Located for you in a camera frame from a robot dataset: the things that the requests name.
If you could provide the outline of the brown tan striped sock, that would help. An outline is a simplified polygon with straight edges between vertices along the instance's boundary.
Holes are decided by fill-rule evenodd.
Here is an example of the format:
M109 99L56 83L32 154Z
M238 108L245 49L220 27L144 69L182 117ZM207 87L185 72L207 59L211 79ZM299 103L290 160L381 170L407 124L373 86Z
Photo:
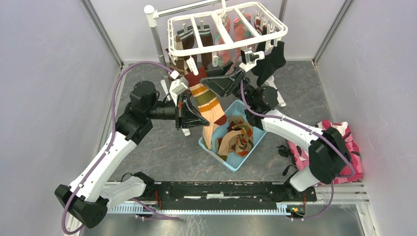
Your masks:
M165 51L168 55L171 70L177 71L180 76L184 76L189 73L184 57L174 57L169 53L168 49L165 49Z

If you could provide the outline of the argyle beige sock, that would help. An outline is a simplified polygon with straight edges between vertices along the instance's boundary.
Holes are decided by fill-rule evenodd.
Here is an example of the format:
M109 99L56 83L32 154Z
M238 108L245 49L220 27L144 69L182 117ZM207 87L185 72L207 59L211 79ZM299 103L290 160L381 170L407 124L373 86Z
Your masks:
M235 141L235 153L240 157L245 157L252 150L253 143L253 129L250 125L237 124L234 127L235 131L239 131Z

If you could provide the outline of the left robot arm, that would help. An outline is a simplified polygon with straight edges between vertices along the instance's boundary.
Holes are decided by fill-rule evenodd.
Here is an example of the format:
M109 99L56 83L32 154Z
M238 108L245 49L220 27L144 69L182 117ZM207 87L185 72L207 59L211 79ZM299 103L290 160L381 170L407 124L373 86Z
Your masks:
M170 85L171 100L159 100L153 82L138 82L130 102L118 118L103 149L69 185L59 185L55 195L70 213L89 229L97 226L107 212L125 201L154 196L153 179L136 173L129 179L106 188L106 182L122 160L153 128L152 120L173 120L177 129L206 126L208 121L189 102L188 81L181 77Z

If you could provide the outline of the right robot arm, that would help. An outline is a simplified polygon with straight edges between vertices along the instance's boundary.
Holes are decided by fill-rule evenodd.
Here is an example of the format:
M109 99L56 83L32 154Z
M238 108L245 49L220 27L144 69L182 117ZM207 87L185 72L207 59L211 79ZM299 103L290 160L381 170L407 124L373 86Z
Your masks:
M276 134L298 145L309 156L309 165L287 179L284 195L291 201L298 200L304 190L318 183L331 184L345 167L350 169L346 177L355 174L351 156L340 132L304 124L276 109L277 90L271 86L255 88L246 76L242 63L230 74L208 76L201 83L221 97L233 95L246 106L246 115L252 126Z

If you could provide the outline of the white sock drying rack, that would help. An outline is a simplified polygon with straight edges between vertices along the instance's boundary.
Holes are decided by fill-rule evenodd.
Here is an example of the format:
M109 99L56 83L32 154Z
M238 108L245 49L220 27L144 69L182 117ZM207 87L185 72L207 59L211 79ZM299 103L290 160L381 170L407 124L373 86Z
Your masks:
M149 25L153 25L151 28L157 27L156 19L161 16L172 15L174 13L184 12L189 9L195 9L199 7L203 7L208 4L214 4L217 2L222 2L222 8L214 11L207 11L201 13L193 13L187 15L180 15L172 17L168 20L168 39L169 39L169 53L174 57L186 57L189 56L191 59L187 60L187 66L191 68L192 73L194 75L198 75L197 67L195 62L192 58L193 55L203 54L203 53L217 53L219 51L231 50L231 49L249 49L248 46L252 44L265 43L265 57L266 55L270 54L272 49L277 46L279 39L285 36L288 32L288 28L284 25L278 18L276 18L269 10L267 10L261 3L252 1L247 3L242 3L238 5L233 5L230 7L226 7L225 0L205 0L200 2L191 3L188 5L171 8L168 10L164 10L161 12L157 12L151 5L147 5L144 8L145 13L147 14ZM264 16L264 23L270 23L267 26L267 34L260 35L255 30L254 26L249 23L249 21L244 16L243 12L241 11L244 8L248 7L255 7L257 9L256 12L259 12L261 16ZM229 33L226 30L226 12L234 11L236 14L241 18L243 23L246 25L247 29L251 32L252 38L245 39L242 41L234 42L234 40L230 37ZM213 45L213 46L206 46L202 45L202 41L200 39L198 33L198 27L196 23L196 18L204 18L204 17L211 17L214 21L214 24L217 28L217 32L220 35L220 38L223 40L223 44ZM174 23L178 21L185 21L189 20L192 24L194 29L194 35L197 42L196 48L191 49L176 49L175 46L177 43L175 42L175 35L174 35Z

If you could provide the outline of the light blue plastic basket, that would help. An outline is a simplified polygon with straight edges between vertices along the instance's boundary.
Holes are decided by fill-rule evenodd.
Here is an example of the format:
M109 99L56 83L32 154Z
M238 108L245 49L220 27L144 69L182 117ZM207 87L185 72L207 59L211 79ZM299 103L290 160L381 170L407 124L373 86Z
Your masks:
M251 126L246 118L246 106L234 101L225 111L227 122L214 130L211 149L206 148L204 138L198 143L209 155L235 173L255 150L266 131Z

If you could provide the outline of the black sock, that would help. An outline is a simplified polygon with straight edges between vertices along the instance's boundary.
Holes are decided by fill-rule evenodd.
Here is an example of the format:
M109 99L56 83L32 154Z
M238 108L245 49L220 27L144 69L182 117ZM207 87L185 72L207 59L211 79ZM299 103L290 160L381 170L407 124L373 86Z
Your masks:
M252 73L258 77L256 84L261 86L276 70L286 64L284 56L285 42L278 41L270 54L262 60L257 61L257 65L251 69Z

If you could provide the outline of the grey sock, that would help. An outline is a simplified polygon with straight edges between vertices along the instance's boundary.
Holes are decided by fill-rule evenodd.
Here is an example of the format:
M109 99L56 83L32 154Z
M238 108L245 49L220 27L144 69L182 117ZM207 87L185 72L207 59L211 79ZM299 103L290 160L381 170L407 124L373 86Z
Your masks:
M256 12L254 19L255 19L254 28L258 34L262 35L264 33L264 28L265 28L264 19L260 15L259 12Z

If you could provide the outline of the pink camouflage cloth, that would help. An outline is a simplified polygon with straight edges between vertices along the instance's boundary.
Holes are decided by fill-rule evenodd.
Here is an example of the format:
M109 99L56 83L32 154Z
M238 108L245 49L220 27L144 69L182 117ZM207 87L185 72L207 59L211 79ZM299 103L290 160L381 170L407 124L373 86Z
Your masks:
M313 184L342 184L361 180L362 161L349 124L346 121L333 123L324 119L315 127L324 130L322 136L343 154L350 165L321 138L313 140L308 149L288 140L292 161L301 175L313 177Z

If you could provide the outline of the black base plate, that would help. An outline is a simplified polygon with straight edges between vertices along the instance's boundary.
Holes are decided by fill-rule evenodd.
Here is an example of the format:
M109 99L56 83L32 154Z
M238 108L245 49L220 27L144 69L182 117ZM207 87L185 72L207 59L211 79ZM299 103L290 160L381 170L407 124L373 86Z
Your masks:
M298 192L283 182L162 181L147 186L137 199L155 202L160 210L261 210L315 202L317 196L314 187Z

